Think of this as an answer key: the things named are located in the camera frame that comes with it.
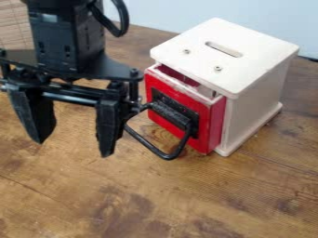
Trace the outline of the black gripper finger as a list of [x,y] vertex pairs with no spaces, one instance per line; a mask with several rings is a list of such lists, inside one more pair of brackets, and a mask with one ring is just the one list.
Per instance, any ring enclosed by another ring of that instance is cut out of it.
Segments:
[[123,135],[130,107],[119,100],[102,99],[97,105],[97,113],[98,147],[101,156],[106,158],[115,153],[115,144]]

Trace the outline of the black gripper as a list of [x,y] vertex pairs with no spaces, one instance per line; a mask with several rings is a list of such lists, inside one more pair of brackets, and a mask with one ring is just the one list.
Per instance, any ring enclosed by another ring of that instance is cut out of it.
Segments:
[[54,102],[99,113],[141,112],[143,73],[106,55],[106,33],[123,36],[129,10],[114,24],[101,8],[31,8],[34,48],[0,48],[2,90],[31,139],[43,144],[56,127]]

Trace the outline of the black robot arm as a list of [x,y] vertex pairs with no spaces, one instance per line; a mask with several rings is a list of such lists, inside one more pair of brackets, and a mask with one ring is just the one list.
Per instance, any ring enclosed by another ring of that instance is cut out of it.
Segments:
[[130,14],[113,0],[121,18],[103,13],[103,0],[22,0],[27,5],[34,48],[0,48],[2,90],[30,137],[43,143],[54,132],[54,102],[97,108],[101,155],[115,152],[125,125],[139,106],[143,73],[114,61],[105,51],[106,33],[123,36]]

